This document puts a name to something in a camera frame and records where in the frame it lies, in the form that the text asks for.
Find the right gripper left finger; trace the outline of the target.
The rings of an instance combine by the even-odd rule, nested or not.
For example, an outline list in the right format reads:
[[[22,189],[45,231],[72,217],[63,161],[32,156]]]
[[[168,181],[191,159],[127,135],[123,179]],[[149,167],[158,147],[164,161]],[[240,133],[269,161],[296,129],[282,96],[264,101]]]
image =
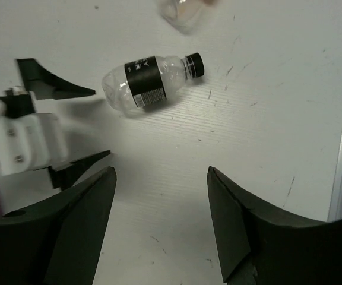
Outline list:
[[[107,167],[0,217],[0,284],[92,284],[116,181]]]

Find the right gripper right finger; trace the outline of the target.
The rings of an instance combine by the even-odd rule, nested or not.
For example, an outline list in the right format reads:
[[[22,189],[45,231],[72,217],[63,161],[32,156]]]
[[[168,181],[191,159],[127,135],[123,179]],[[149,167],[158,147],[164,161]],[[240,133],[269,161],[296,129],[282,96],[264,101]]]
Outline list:
[[[293,214],[215,167],[207,187],[225,284],[342,284],[342,219]]]

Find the clear bottle black label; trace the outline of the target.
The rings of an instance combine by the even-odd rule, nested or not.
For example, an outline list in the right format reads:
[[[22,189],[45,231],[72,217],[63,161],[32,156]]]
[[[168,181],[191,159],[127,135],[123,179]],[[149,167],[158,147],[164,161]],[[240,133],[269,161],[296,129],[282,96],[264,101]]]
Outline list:
[[[127,62],[108,72],[102,89],[110,106],[126,116],[175,99],[180,89],[203,77],[199,53],[184,57],[150,56]]]

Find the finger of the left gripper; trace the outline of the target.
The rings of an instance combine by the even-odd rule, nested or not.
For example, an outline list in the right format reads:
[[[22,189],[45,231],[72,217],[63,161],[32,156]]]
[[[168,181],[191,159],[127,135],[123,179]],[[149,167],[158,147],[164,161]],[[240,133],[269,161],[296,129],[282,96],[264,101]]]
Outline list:
[[[95,163],[99,160],[107,157],[111,153],[110,150],[102,151],[76,161],[72,161],[68,166],[62,169],[54,169],[49,167],[49,176],[53,189],[59,188],[60,190],[66,190],[72,187],[76,181]]]
[[[74,99],[96,94],[93,89],[78,86],[49,72],[34,58],[15,61],[25,90],[32,91],[37,100]]]

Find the small bottle yellow cap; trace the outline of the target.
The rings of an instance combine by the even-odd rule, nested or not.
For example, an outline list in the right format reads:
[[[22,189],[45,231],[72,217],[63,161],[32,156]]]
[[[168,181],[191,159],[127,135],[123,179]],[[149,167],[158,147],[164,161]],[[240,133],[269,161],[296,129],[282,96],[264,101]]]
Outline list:
[[[189,35],[204,26],[211,11],[220,1],[164,0],[155,3],[161,18],[178,32]]]

